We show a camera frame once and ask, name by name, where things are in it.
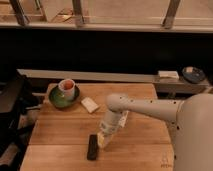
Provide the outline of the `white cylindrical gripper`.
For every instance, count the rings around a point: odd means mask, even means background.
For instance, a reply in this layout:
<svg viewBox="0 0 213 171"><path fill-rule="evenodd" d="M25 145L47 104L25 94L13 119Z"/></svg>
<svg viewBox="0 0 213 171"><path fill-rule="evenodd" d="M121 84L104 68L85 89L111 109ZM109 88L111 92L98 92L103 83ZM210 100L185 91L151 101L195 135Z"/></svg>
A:
<svg viewBox="0 0 213 171"><path fill-rule="evenodd" d="M97 134L98 146L105 148L113 139L114 134L119 128L119 120L122 117L121 112L113 112L108 110L100 122L100 130Z"/></svg>

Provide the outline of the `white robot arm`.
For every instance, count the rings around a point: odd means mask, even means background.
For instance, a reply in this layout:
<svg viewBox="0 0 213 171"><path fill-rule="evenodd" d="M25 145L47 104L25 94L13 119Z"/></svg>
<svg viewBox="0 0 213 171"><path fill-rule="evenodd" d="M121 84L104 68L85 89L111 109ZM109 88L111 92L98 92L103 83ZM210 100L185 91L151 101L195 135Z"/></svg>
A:
<svg viewBox="0 0 213 171"><path fill-rule="evenodd" d="M173 171L213 171L213 94L196 94L185 100L110 94L106 107L98 133L101 148L119 129L124 113L134 112L176 126Z"/></svg>

